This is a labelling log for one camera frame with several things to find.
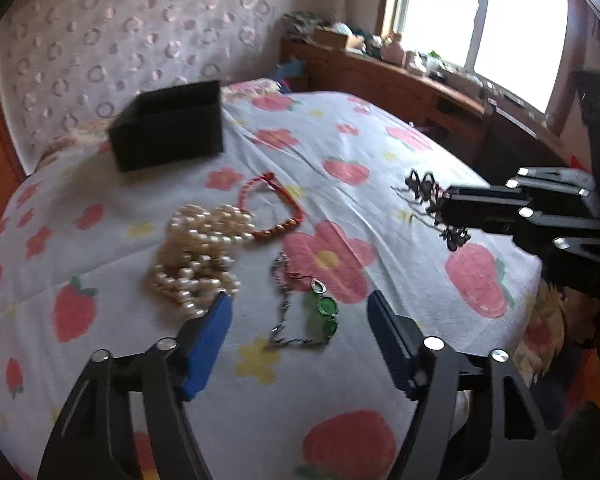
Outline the pink ceramic jar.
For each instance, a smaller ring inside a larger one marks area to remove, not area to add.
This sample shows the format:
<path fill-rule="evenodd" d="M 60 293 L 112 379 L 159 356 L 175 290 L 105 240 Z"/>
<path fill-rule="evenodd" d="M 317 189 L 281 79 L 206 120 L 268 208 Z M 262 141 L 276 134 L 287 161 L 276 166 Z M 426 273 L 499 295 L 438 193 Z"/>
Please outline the pink ceramic jar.
<path fill-rule="evenodd" d="M 404 65 L 405 50 L 402 47 L 401 41 L 402 35 L 398 32 L 390 32 L 384 38 L 380 49 L 380 55 L 384 62 L 399 67 Z"/>

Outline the window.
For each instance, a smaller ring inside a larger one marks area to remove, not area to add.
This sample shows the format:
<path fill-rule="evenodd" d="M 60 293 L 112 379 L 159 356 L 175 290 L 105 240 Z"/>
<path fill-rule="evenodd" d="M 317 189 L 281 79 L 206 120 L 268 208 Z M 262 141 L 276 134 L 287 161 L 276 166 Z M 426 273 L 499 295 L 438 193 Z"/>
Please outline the window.
<path fill-rule="evenodd" d="M 386 0 L 382 33 L 557 124 L 574 99 L 587 24 L 584 0 Z"/>

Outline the strawberry print bed sheet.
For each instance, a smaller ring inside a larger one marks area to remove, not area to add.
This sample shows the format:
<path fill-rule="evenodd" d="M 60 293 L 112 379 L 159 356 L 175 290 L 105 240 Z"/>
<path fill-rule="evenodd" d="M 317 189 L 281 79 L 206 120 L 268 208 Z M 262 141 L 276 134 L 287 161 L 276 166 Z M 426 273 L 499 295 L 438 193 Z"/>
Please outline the strawberry print bed sheet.
<path fill-rule="evenodd" d="M 370 326 L 379 289 L 454 349 L 511 349 L 541 265 L 476 233 L 450 252 L 396 190 L 410 171 L 443 185 L 480 178 L 389 113 L 343 93 L 223 107 L 222 155 L 122 174 L 93 144 L 38 170 L 0 222 L 0 449 L 38 473 L 90 354 L 146 350 L 183 318 L 149 284 L 181 206 L 233 205 L 244 185 L 258 228 L 287 217 L 257 176 L 272 172 L 306 218 L 238 249 L 233 323 L 207 388 L 187 404 L 218 479 L 381 479 L 411 421 Z"/>

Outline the floral quilt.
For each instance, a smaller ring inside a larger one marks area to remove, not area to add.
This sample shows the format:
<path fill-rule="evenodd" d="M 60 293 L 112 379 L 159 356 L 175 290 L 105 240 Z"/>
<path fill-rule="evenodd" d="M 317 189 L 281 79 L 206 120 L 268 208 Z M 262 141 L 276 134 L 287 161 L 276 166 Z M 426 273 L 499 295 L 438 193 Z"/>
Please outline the floral quilt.
<path fill-rule="evenodd" d="M 112 149 L 122 172 L 219 155 L 224 151 L 222 106 L 281 93 L 280 83 L 270 78 L 228 86 L 198 82 L 141 93 L 117 117 L 79 125 L 50 141 L 36 168 L 97 143 Z"/>

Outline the cardboard box on cabinet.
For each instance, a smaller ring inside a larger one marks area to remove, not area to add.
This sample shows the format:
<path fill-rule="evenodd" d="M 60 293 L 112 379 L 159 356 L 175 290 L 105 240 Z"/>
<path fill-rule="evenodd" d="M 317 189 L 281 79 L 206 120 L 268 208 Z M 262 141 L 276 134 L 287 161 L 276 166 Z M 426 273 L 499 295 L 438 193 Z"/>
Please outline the cardboard box on cabinet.
<path fill-rule="evenodd" d="M 332 29 L 317 27 L 313 31 L 312 41 L 321 46 L 330 47 L 333 49 L 347 49 L 350 47 L 351 41 L 356 37 L 348 34 L 340 34 Z"/>

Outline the wooden side cabinet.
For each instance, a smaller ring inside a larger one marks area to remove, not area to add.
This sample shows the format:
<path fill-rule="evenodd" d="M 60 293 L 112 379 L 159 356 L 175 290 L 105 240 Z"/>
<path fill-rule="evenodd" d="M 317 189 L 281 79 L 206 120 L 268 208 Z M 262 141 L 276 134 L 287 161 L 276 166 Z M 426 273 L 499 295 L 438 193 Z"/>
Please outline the wooden side cabinet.
<path fill-rule="evenodd" d="M 530 128 L 493 103 L 482 104 L 427 77 L 320 44 L 283 40 L 279 54 L 283 62 L 306 63 L 292 88 L 352 94 L 411 122 L 471 167 L 497 148 L 524 167 L 567 165 L 568 155 L 554 134 Z"/>

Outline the black jewelry box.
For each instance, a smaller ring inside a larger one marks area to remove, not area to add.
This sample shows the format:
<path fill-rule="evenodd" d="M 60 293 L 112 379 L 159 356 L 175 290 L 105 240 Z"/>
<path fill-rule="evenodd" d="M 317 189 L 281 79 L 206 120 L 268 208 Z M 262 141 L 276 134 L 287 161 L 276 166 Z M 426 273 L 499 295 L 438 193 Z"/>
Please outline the black jewelry box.
<path fill-rule="evenodd" d="M 141 93 L 108 126 L 118 169 L 131 172 L 222 154 L 219 81 Z"/>

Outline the circle pattern sheer curtain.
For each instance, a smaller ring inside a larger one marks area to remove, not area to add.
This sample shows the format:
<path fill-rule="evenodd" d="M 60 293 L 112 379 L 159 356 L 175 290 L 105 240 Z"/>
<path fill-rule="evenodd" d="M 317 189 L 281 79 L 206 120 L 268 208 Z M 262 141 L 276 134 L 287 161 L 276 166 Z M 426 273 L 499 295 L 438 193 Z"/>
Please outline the circle pattern sheer curtain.
<path fill-rule="evenodd" d="M 16 0 L 0 23 L 0 92 L 25 172 L 53 140 L 134 96 L 263 74 L 292 0 Z"/>

